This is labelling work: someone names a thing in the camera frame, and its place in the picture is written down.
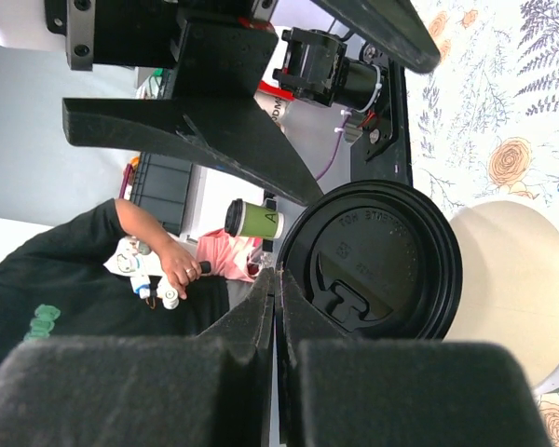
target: gray wall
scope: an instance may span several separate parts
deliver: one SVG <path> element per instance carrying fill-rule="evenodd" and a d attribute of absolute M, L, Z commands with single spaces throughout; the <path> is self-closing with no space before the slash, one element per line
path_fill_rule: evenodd
<path fill-rule="evenodd" d="M 73 73 L 63 53 L 0 47 L 0 218 L 55 225 L 117 196 L 135 155 L 74 148 L 62 131 L 62 97 L 129 98 L 134 73 Z"/>

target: person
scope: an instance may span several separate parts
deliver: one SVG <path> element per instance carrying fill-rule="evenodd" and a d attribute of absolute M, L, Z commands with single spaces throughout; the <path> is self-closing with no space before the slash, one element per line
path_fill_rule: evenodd
<path fill-rule="evenodd" d="M 159 257 L 183 298 L 147 303 L 103 264 L 134 236 Z M 153 278 L 155 287 L 159 278 Z M 144 210 L 122 199 L 33 237 L 0 264 L 0 364 L 24 340 L 54 335 L 197 335 L 229 310 L 225 279 L 201 277 L 193 256 Z"/>

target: black plastic lid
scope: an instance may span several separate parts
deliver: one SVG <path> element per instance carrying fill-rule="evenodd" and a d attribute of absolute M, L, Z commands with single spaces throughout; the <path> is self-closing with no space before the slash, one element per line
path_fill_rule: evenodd
<path fill-rule="evenodd" d="M 400 183 L 349 183 L 325 196 L 293 226 L 279 267 L 332 321 L 369 338 L 443 338 L 461 295 L 449 223 Z"/>
<path fill-rule="evenodd" d="M 241 198 L 233 200 L 227 208 L 224 231 L 231 237 L 236 237 L 239 233 L 240 221 L 242 220 L 242 208 L 244 208 L 244 202 Z"/>

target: pink cloth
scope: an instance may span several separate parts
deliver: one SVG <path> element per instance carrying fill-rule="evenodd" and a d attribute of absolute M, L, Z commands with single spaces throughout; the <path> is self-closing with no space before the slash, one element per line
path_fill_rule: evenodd
<path fill-rule="evenodd" d="M 209 261 L 215 276 L 254 282 L 247 260 L 259 243 L 256 237 L 231 237 L 224 230 L 212 231 L 198 240 L 197 261 Z"/>

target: black t-shirt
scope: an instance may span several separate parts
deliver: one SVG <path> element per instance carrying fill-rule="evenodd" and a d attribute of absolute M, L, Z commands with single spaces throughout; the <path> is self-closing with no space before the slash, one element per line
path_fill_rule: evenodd
<path fill-rule="evenodd" d="M 0 264 L 0 363 L 54 335 L 196 335 L 228 311 L 223 278 L 202 278 L 174 310 L 152 309 L 104 266 L 126 236 L 109 200 L 38 235 Z M 153 278 L 157 284 L 159 278 Z"/>

